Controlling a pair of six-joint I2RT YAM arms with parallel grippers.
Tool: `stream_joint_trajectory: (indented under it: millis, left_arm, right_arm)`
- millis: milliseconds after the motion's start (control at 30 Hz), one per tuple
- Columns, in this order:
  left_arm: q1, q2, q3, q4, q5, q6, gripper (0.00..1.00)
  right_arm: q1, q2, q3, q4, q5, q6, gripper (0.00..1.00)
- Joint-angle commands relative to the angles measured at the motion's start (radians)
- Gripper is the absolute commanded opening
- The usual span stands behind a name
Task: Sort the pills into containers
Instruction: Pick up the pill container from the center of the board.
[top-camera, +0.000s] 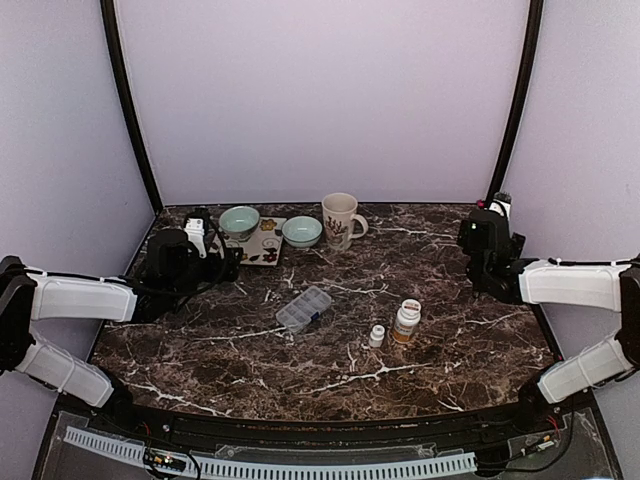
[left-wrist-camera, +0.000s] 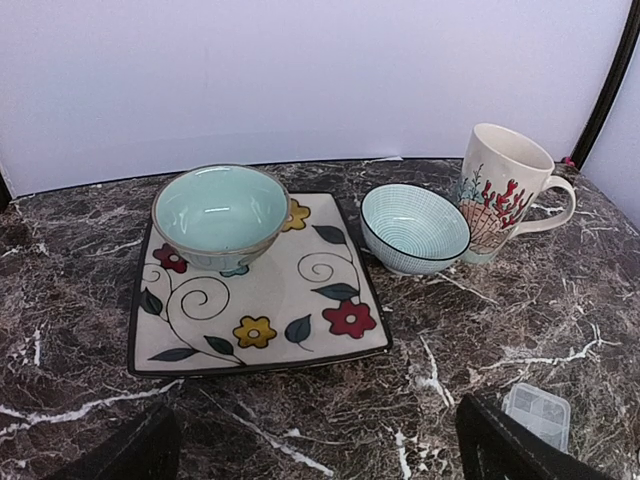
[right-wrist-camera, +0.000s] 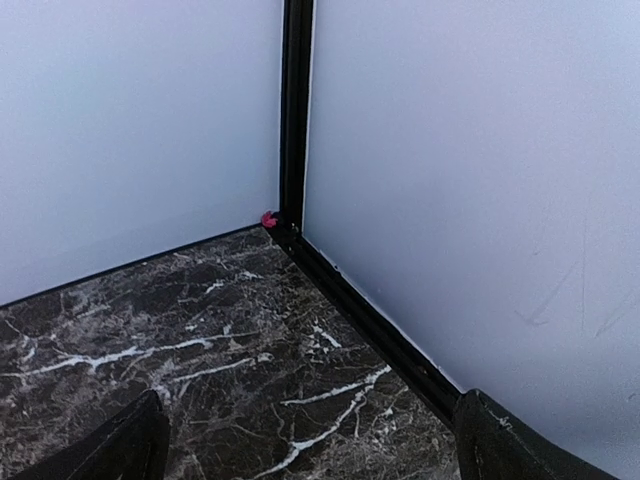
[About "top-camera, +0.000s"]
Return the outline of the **large orange label pill bottle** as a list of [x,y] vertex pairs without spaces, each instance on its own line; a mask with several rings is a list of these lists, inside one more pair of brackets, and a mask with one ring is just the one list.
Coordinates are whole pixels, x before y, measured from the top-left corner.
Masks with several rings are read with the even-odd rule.
[[397,343],[408,343],[421,320],[421,304],[415,299],[406,299],[396,312],[391,338]]

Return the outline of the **clear plastic pill organizer box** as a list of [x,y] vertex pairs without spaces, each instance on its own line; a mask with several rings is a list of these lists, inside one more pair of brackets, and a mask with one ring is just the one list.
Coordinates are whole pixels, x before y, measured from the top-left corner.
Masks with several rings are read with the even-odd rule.
[[277,322],[292,334],[304,330],[332,304],[332,298],[316,286],[310,286],[276,313]]

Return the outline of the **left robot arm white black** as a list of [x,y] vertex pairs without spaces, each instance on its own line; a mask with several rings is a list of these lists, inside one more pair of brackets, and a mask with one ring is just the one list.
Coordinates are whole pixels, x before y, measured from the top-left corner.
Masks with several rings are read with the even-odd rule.
[[139,278],[38,271],[17,256],[1,262],[1,370],[19,372],[101,411],[120,436],[141,427],[131,393],[116,376],[43,338],[37,320],[97,319],[149,324],[238,276],[243,250],[212,252],[200,233],[165,229],[147,245]]

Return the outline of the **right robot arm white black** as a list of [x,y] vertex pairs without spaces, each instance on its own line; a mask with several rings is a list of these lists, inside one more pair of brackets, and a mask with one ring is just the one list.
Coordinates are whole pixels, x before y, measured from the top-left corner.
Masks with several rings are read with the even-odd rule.
[[534,432],[549,405],[639,370],[639,259],[579,262],[524,258],[525,237],[511,233],[508,210],[475,208],[459,227],[457,244],[469,257],[473,290],[512,305],[562,304],[616,312],[617,332],[538,374],[519,393],[510,424]]

